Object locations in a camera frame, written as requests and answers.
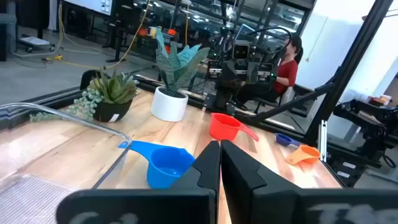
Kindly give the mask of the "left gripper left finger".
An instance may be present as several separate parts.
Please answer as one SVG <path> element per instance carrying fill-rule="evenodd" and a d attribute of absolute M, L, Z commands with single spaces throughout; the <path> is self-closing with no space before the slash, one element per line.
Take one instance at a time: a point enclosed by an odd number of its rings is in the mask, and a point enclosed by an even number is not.
<path fill-rule="evenodd" d="M 216 224 L 221 149 L 211 141 L 166 189 L 80 190 L 57 207 L 57 224 Z"/>

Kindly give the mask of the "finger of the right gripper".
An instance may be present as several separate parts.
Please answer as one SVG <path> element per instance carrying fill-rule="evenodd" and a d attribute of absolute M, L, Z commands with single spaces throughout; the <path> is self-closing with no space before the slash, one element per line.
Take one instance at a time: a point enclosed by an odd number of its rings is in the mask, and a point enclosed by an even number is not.
<path fill-rule="evenodd" d="M 249 62 L 247 68 L 247 84 L 257 82 L 259 64 L 257 62 Z"/>
<path fill-rule="evenodd" d="M 217 80 L 218 90 L 237 90 L 240 87 L 240 79 L 236 73 L 234 62 L 224 61 L 221 67 L 221 74 Z"/>

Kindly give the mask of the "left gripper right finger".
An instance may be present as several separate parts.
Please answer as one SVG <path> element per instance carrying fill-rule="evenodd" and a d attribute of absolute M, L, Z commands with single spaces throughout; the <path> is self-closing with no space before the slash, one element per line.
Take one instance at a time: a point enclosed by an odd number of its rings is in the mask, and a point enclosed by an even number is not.
<path fill-rule="evenodd" d="M 221 176 L 233 224 L 398 224 L 398 190 L 303 189 L 228 140 Z"/>

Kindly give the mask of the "blue measuring cup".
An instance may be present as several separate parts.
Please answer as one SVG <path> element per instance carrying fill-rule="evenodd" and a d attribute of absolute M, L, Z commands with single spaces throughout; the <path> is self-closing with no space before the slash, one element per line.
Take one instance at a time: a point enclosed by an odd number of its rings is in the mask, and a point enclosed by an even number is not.
<path fill-rule="evenodd" d="M 153 189 L 169 188 L 195 161 L 184 148 L 144 141 L 133 141 L 130 146 L 124 141 L 118 148 L 135 151 L 147 159 L 147 182 Z"/>

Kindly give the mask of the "red measuring cup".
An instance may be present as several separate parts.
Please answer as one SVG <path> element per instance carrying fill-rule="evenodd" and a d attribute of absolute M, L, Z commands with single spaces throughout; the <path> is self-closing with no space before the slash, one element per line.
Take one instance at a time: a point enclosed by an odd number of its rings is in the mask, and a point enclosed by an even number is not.
<path fill-rule="evenodd" d="M 257 134 L 236 118 L 223 113 L 211 113 L 209 134 L 217 140 L 234 141 L 239 131 L 245 132 L 255 141 Z"/>

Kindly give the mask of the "orange measuring cup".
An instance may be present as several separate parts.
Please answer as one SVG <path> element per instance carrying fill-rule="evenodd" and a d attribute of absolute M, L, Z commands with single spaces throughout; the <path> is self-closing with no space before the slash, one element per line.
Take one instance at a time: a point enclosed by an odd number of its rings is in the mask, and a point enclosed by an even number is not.
<path fill-rule="evenodd" d="M 297 165 L 301 162 L 313 164 L 320 158 L 320 152 L 317 148 L 301 144 L 294 152 L 289 154 L 285 161 L 290 165 Z"/>

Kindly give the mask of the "purple measuring cup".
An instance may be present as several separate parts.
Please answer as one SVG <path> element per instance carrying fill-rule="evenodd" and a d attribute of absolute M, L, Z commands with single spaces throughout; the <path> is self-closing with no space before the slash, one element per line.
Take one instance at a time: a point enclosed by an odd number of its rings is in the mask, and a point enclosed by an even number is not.
<path fill-rule="evenodd" d="M 281 133 L 275 134 L 275 140 L 278 144 L 283 145 L 283 146 L 289 146 L 289 145 L 299 146 L 299 145 L 301 145 L 300 142 L 298 142 L 284 134 L 281 134 Z"/>

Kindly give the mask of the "clear plastic basket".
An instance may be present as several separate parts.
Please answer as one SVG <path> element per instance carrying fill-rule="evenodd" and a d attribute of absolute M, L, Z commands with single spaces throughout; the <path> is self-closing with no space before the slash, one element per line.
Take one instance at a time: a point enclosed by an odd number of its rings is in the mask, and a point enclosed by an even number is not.
<path fill-rule="evenodd" d="M 113 189 L 131 138 L 34 103 L 0 105 L 0 224 L 56 224 L 75 191 Z"/>

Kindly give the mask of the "person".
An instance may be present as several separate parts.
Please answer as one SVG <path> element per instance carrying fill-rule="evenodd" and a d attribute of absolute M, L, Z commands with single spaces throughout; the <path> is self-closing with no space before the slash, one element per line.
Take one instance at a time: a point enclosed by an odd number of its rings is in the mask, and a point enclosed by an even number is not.
<path fill-rule="evenodd" d="M 277 79 L 273 87 L 279 96 L 283 95 L 288 87 L 295 85 L 302 55 L 302 40 L 299 36 L 293 35 L 285 49 L 284 58 L 278 67 Z"/>

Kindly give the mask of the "snake plant in white pot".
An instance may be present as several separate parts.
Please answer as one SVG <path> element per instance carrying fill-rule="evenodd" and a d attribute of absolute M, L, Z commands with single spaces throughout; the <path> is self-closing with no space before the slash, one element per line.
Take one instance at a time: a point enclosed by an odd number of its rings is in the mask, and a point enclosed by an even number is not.
<path fill-rule="evenodd" d="M 164 86 L 158 86 L 154 92 L 151 113 L 163 121 L 179 122 L 183 119 L 188 103 L 188 95 L 180 90 L 185 88 L 198 71 L 200 62 L 207 58 L 209 48 L 200 44 L 185 46 L 181 52 L 175 42 L 170 51 L 165 48 L 163 33 L 157 29 L 156 64 Z"/>

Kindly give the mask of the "succulent in black pot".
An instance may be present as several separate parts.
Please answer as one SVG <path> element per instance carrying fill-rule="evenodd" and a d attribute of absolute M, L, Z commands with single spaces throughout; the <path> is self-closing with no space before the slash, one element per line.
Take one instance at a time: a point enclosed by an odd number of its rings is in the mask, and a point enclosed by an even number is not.
<path fill-rule="evenodd" d="M 94 71 L 80 98 L 61 109 L 86 121 L 113 123 L 123 118 L 137 95 L 137 81 L 131 74 Z"/>

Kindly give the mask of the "black neighbouring robot station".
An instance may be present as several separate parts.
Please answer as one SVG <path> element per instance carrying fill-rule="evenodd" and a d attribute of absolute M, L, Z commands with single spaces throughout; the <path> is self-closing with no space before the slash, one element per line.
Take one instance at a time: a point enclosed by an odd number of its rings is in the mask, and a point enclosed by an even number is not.
<path fill-rule="evenodd" d="M 364 139 L 362 146 L 355 146 L 328 136 L 326 163 L 344 187 L 354 187 L 369 166 L 380 168 L 381 159 L 390 168 L 398 168 L 398 162 L 386 155 L 387 149 L 398 146 L 398 105 L 375 106 L 351 100 L 337 105 L 333 114 L 357 125 Z"/>

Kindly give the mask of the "white flat cart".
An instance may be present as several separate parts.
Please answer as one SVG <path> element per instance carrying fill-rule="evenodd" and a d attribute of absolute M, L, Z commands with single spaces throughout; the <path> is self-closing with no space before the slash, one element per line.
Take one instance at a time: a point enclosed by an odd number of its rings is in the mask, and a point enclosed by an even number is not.
<path fill-rule="evenodd" d="M 25 51 L 27 53 L 31 53 L 34 49 L 41 49 L 44 47 L 48 47 L 51 52 L 55 50 L 55 44 L 51 44 L 47 40 L 33 36 L 23 36 L 18 39 L 18 43 L 25 46 Z"/>

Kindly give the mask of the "black aluminium table frame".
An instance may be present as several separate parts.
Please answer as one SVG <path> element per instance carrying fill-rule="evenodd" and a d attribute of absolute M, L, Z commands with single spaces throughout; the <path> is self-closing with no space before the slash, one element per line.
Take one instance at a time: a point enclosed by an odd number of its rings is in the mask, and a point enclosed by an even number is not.
<path fill-rule="evenodd" d="M 238 120 L 243 121 L 244 124 L 253 125 L 255 128 L 270 131 L 272 133 L 286 134 L 295 139 L 304 140 L 304 142 L 307 143 L 309 142 L 310 144 L 315 143 L 317 138 L 316 135 L 318 134 L 318 125 L 321 120 L 328 120 L 330 117 L 332 107 L 334 108 L 338 99 L 342 96 L 343 90 L 352 78 L 354 71 L 370 46 L 371 41 L 382 24 L 383 19 L 386 17 L 387 10 L 391 7 L 391 4 L 394 1 L 395 0 L 375 0 L 345 59 L 336 73 L 334 84 L 331 85 L 330 88 L 328 87 L 329 89 L 327 89 L 327 87 L 319 87 L 319 91 L 317 93 L 306 94 L 306 96 L 303 96 L 298 100 L 293 100 L 291 103 L 286 103 L 276 109 L 263 112 L 260 115 L 243 115 L 243 112 L 236 112 L 235 117 Z M 26 102 L 23 101 L 21 103 L 26 104 L 39 102 L 39 106 L 50 106 L 49 108 L 51 109 L 60 109 L 71 105 L 75 98 L 81 96 L 81 93 L 83 93 L 83 90 L 65 90 L 45 95 L 43 97 L 33 98 L 32 100 L 27 100 Z M 304 102 L 304 100 L 309 100 L 310 98 L 321 96 L 323 94 L 326 94 L 325 98 L 305 134 L 300 134 L 298 131 L 293 131 L 289 128 L 283 128 L 281 124 L 276 125 L 270 121 L 266 121 L 266 118 L 270 118 L 271 116 L 287 110 L 288 106 L 297 105 Z M 32 111 L 38 112 L 39 109 L 26 107 L 24 105 L 16 105 L 6 109 L 0 109 L 0 131 L 13 129 L 18 125 L 24 124 L 28 121 L 28 115 L 31 114 Z"/>

